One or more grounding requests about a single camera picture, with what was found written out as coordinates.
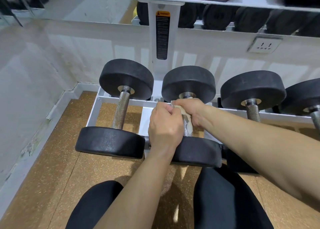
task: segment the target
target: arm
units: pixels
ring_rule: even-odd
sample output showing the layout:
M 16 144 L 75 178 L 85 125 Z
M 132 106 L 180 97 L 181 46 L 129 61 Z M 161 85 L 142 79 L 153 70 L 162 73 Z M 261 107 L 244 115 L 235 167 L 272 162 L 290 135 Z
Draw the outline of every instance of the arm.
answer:
M 94 229 L 151 228 L 170 162 L 183 136 L 181 111 L 158 103 L 150 117 L 151 150 Z
M 288 194 L 320 211 L 320 142 L 303 134 L 205 105 L 176 100 L 202 126 L 259 174 Z

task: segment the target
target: baseboard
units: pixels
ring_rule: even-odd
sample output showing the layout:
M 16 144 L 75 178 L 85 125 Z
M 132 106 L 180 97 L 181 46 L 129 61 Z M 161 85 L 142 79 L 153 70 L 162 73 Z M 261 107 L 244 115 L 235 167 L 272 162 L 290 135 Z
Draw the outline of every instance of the baseboard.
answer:
M 31 169 L 32 165 L 36 161 L 38 155 L 40 154 L 42 148 L 46 144 L 48 138 L 50 137 L 52 131 L 60 120 L 64 110 L 68 106 L 71 99 L 79 99 L 83 91 L 98 91 L 98 84 L 80 83 L 71 91 L 65 91 L 62 93 L 58 102 L 53 106 L 52 110 L 48 114 L 46 120 L 34 135 L 31 145 L 34 145 L 34 141 L 37 141 L 38 145 L 33 148 L 32 152 L 23 149 L 21 158 L 11 169 L 8 177 L 0 189 L 0 220 L 4 213 L 6 212 L 8 206 L 10 205 L 12 199 L 17 193 L 19 187 L 21 186 L 23 180 Z

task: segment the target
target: floor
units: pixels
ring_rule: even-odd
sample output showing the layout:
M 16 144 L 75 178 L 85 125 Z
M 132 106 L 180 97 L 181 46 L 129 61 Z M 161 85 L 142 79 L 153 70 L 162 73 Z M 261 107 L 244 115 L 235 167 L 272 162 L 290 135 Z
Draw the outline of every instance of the floor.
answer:
M 91 186 L 110 179 L 123 185 L 140 161 L 78 153 L 78 133 L 86 125 L 95 92 L 71 100 L 41 154 L 21 185 L 0 228 L 65 228 L 78 200 Z M 103 104 L 97 126 L 111 126 L 115 104 Z M 137 133 L 142 108 L 129 106 L 124 130 Z M 292 128 L 312 137 L 312 126 Z M 192 195 L 198 167 L 170 166 L 153 228 L 193 228 Z M 287 195 L 262 177 L 243 175 L 275 228 L 320 228 L 320 213 Z

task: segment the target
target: power outlet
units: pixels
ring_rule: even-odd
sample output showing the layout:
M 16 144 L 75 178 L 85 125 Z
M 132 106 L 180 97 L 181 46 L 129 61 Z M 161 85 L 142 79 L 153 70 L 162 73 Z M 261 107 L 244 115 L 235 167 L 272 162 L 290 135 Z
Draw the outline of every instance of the power outlet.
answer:
M 249 53 L 272 53 L 281 43 L 282 39 L 279 38 L 261 38 L 257 37 L 249 47 Z

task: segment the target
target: forearm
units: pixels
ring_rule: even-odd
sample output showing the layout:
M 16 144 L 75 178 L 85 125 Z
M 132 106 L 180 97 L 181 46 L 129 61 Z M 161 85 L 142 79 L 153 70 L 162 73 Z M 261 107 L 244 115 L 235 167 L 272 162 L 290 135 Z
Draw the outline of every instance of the forearm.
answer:
M 144 160 L 94 229 L 151 228 L 170 161 Z
M 259 174 L 292 196 L 318 206 L 320 142 L 208 105 L 203 109 L 200 124 Z

